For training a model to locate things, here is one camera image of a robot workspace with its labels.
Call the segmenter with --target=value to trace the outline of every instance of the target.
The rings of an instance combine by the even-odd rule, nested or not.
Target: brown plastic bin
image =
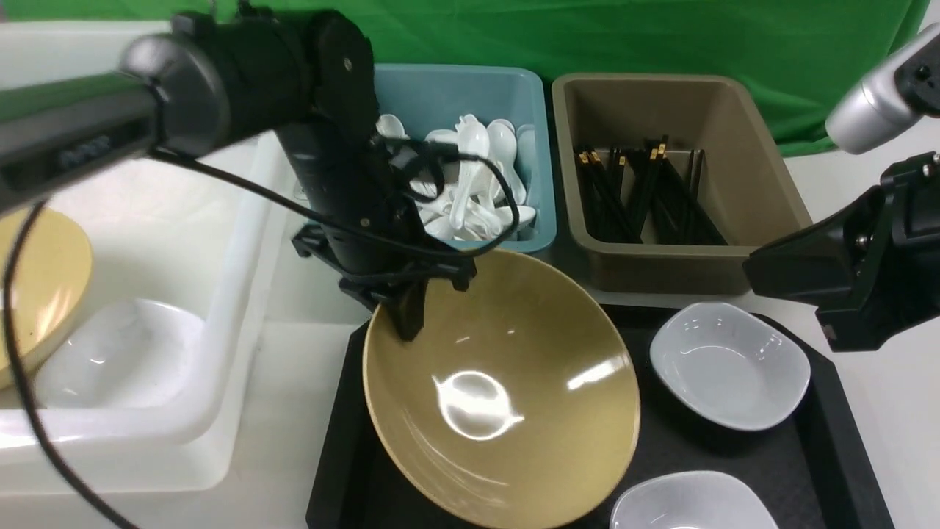
[[[741,294],[754,249],[811,224],[747,89],[725,77],[574,73],[552,85],[561,175],[574,241],[592,282],[611,292]],[[704,149],[699,201],[729,246],[612,244],[588,234],[573,147]]]

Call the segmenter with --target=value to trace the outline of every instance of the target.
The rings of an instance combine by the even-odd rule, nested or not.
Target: yellow bowl
[[[25,216],[26,211],[20,211],[0,219],[4,264]],[[39,368],[69,336],[91,280],[91,267],[85,231],[67,216],[44,210],[26,239],[13,282],[13,324],[27,372]],[[0,389],[12,380],[5,350],[0,358]]]
[[[380,308],[363,358],[385,450],[425,496],[484,527],[587,514],[633,457],[640,400],[626,346],[574,281],[520,253],[477,259],[466,293],[428,286],[411,343]]]

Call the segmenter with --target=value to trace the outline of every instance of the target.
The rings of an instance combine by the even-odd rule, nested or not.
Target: white bowl
[[[736,430],[780,424],[809,385],[803,350],[728,303],[697,303],[677,313],[653,338],[650,359],[686,406]]]
[[[180,393],[203,321],[183,309],[129,299],[101,309],[43,364],[36,397],[46,408],[152,408]]]
[[[758,495],[717,472],[673,473],[627,490],[610,529],[777,529]]]

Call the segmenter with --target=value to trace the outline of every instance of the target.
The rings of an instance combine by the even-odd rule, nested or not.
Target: black tray
[[[656,330],[670,309],[604,306],[634,361],[641,394],[636,454],[617,490],[567,529],[606,529],[623,491],[647,479],[691,470],[729,473],[752,488],[780,529],[893,529],[885,500],[836,367],[790,336],[809,357],[812,381],[782,425],[743,433],[685,407],[650,366]],[[310,529],[474,529],[425,498],[399,472],[376,437],[362,387],[366,327],[350,338],[320,466],[310,495]]]

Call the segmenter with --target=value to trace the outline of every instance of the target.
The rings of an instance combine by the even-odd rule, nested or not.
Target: white plastic tub
[[[0,24],[0,88],[114,67],[135,36],[165,24]],[[5,53],[16,50],[16,53]],[[287,194],[292,172],[270,133],[212,165]],[[129,297],[205,319],[182,391],[148,409],[45,409],[72,467],[97,491],[206,489],[227,473],[245,382],[287,213],[230,185],[150,160],[120,164],[56,196],[95,252],[79,324]],[[40,453],[12,391],[0,393],[0,495],[69,490]]]

